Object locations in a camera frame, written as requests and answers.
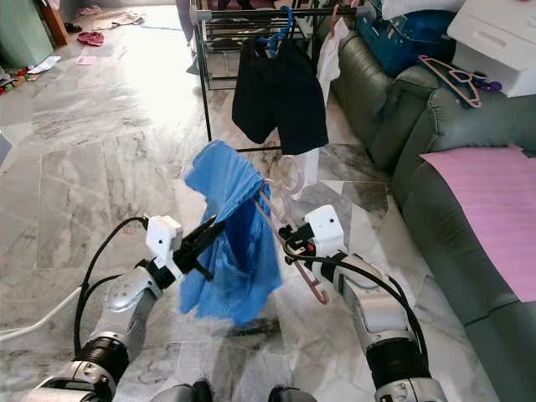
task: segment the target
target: pink towel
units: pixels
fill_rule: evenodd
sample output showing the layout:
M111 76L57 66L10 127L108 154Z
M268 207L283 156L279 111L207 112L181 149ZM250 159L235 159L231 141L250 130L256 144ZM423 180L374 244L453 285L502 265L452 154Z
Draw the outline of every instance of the pink towel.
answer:
M104 35L100 32L80 32L77 39L91 46L102 46L104 43Z
M421 156L445 179L519 300L536 301L536 158L518 147L457 148Z

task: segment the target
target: blue hanger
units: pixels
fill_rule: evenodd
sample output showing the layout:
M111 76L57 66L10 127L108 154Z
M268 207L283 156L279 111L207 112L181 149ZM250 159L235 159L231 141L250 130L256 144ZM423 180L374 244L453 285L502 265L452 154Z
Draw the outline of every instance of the blue hanger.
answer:
M268 50L270 50L270 54L272 56L277 55L277 50L276 50L277 41L285 38L286 34L288 34L288 32L292 28L292 9L288 6L282 6L281 10L286 11L287 13L286 26L280 32L274 33L274 35L272 35L272 37L269 39L265 39L265 38L257 39L259 42L268 44Z

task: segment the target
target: clothes hanger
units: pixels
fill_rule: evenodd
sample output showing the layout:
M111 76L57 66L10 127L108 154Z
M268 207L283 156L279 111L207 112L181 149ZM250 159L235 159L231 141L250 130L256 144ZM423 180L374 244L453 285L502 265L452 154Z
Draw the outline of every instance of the clothes hanger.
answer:
M284 39L292 28L292 9L288 6L282 6L281 10L286 11L287 14L286 26L280 32L274 33L269 39L257 39L257 41L259 42L268 44L268 50L270 50L270 54L272 57L277 56L277 41Z
M332 38L335 36L335 24L338 22L340 17L337 16L338 4L333 8L333 13L329 21L329 31L332 33Z
M296 169L296 184L294 185L294 187L289 188L283 185L282 183L278 183L270 178L265 178L264 184L263 184L263 186L270 185L272 191L276 191L280 193L281 200L283 201L282 214L277 210L277 207L271 202L271 200L266 196L266 194L264 193L264 191L262 191L262 189L259 190L259 195L265 202L266 206L268 206L271 212L271 216L273 216L276 219L276 221L278 221L278 224L281 227L288 224L289 226L291 226L292 230L296 230L296 224L290 215L289 196L292 194L298 193L302 189L305 176L302 171L300 163L292 155L283 155L279 163L283 163L284 161L290 162L291 164L294 165L294 168ZM274 223L272 222L271 217L268 216L266 211L260 206L260 204L256 200L253 200L253 202L255 204L255 207L259 210L260 214L265 219L266 223L270 226L273 234L281 242L281 244L284 245L285 241L280 236L279 231L277 227L274 225ZM298 271L301 274L301 277L306 282L309 289L311 289L311 292L316 297L316 299L321 304L328 304L329 296L327 292L323 289L318 289L318 285L320 285L321 282L317 278L314 278L313 280L311 280L311 278L307 274L308 270L304 268L303 265L299 261L294 261L294 266L298 269Z
M440 80L447 84L449 86L449 89L454 92L454 95L457 96L460 101L464 102L465 105L474 107L476 109L482 107L482 101L480 100L478 90L477 88L475 88L475 85L472 82L475 78L477 80L485 80L487 77L476 75L474 73L469 73L465 70L457 69L456 67L453 67L447 63L426 56L424 54L419 56L419 60L422 64L428 67ZM447 75L442 73L438 67L445 69ZM461 90L458 85L453 84L451 80L454 80L459 85L465 86L472 97L467 96L466 93Z

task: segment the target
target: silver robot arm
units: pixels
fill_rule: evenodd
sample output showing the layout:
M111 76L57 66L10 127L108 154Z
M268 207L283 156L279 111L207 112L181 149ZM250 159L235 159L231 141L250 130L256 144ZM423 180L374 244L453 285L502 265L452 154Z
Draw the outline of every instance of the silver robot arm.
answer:
M371 280L376 278L387 285L391 282L388 276L359 256L347 254L343 228L331 205L315 209L304 220L306 224L296 232L280 231L280 235L289 240L287 244L295 254L305 257L305 266L318 280L335 287L353 313L359 344L376 387L376 402L446 402L440 384L430 375L427 357L420 348L423 345L410 325L408 312L414 322L416 317L403 293L388 285L407 310L378 281ZM314 257L329 258L319 262Z
M181 226L170 217L149 219L147 245L157 257L111 283L95 330L73 361L23 402L111 402L126 368L142 351L147 319L163 291L193 269L212 279L197 257L224 228L213 223L214 218L183 239Z

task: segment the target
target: white plastic container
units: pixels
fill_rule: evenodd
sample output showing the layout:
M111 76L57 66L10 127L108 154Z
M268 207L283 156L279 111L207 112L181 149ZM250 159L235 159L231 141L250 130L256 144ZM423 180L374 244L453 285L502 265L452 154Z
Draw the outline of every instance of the white plastic container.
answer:
M499 81L508 97L536 94L536 1L467 0L448 34L453 64Z

